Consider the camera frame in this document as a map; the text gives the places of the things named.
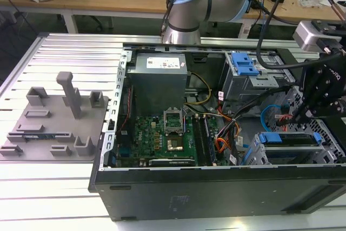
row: black side panel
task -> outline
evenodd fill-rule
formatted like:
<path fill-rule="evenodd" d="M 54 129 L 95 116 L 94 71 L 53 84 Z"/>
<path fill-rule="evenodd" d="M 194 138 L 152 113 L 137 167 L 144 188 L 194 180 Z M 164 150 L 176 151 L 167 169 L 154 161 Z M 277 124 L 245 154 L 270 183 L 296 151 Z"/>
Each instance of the black side panel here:
<path fill-rule="evenodd" d="M 276 49 L 277 54 L 282 59 L 284 64 L 297 64 L 297 60 L 294 58 L 292 53 L 288 49 Z M 296 82 L 299 83 L 301 76 L 302 76 L 302 69 L 290 69 L 289 70 L 293 77 L 296 79 Z"/>
<path fill-rule="evenodd" d="M 96 185 L 113 221 L 311 213 L 346 191 L 344 185 L 328 185 L 325 180 L 172 181 L 122 184 L 117 189 L 113 186 Z M 215 195 L 230 191 L 234 195 Z"/>

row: table leg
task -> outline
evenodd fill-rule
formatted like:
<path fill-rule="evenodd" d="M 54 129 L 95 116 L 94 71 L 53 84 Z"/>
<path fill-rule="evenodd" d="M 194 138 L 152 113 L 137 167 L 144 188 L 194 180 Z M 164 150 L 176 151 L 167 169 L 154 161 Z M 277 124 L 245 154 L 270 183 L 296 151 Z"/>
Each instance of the table leg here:
<path fill-rule="evenodd" d="M 15 24 L 17 23 L 17 19 L 15 18 L 15 15 L 13 14 L 13 12 L 6 12 L 3 11 L 2 15 L 4 16 L 5 19 L 7 19 L 11 24 Z"/>
<path fill-rule="evenodd" d="M 77 28 L 76 20 L 75 20 L 74 16 L 73 15 L 66 15 L 66 14 L 63 14 L 63 16 L 64 16 L 65 24 L 67 27 L 67 32 L 69 34 L 77 34 L 78 28 Z"/>
<path fill-rule="evenodd" d="M 211 31 L 212 31 L 212 28 L 213 28 L 213 22 L 207 22 L 207 24 L 206 24 L 206 29 L 205 29 L 205 32 L 207 33 L 207 34 L 210 34 L 211 33 Z"/>
<path fill-rule="evenodd" d="M 251 20 L 244 20 L 242 27 L 240 28 L 238 38 L 247 39 L 250 33 L 250 29 L 252 26 Z"/>
<path fill-rule="evenodd" d="M 109 29 L 113 29 L 114 28 L 113 17 L 112 16 L 108 17 L 108 28 Z"/>

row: green circuit board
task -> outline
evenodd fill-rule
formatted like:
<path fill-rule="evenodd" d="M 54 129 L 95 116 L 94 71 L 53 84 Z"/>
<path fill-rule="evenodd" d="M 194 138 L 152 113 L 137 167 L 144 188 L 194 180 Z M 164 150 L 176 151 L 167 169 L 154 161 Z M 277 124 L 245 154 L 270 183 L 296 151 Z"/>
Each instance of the green circuit board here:
<path fill-rule="evenodd" d="M 179 118 L 170 118 L 170 126 L 179 126 Z M 135 123 L 135 145 L 132 147 L 130 157 L 164 157 L 164 158 L 190 158 L 195 159 L 196 148 L 191 117 L 185 118 L 185 133 L 182 137 L 182 150 L 169 150 L 167 137 L 164 133 L 163 116 L 137 117 Z"/>
<path fill-rule="evenodd" d="M 135 119 L 134 142 L 130 149 L 120 149 L 119 157 L 122 167 L 138 167 L 140 161 L 151 159 L 193 159 L 198 166 L 197 149 L 195 146 L 194 127 L 192 117 L 186 116 L 183 120 L 184 134 L 168 135 L 164 132 L 163 116 L 138 116 Z M 168 117 L 167 125 L 179 127 L 179 117 Z M 214 141 L 218 133 L 217 121 L 208 117 L 209 134 Z M 227 166 L 225 158 L 215 161 L 218 166 Z"/>

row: sticker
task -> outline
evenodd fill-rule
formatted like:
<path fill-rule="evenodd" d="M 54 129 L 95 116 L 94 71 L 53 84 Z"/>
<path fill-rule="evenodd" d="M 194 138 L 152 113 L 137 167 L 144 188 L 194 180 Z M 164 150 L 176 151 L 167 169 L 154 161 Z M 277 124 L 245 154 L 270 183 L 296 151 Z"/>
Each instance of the sticker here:
<path fill-rule="evenodd" d="M 23 135 L 24 138 L 37 138 L 38 139 L 38 135 Z"/>
<path fill-rule="evenodd" d="M 229 160 L 230 160 L 230 162 L 232 162 L 234 165 L 237 165 L 237 159 L 236 159 L 233 155 L 230 155 L 230 156 L 229 156 Z"/>
<path fill-rule="evenodd" d="M 180 69 L 179 58 L 149 57 L 147 59 L 148 69 Z"/>
<path fill-rule="evenodd" d="M 223 101 L 223 92 L 222 91 L 218 92 L 218 100 Z"/>
<path fill-rule="evenodd" d="M 243 146 L 243 137 L 242 136 L 238 136 L 238 145 Z"/>

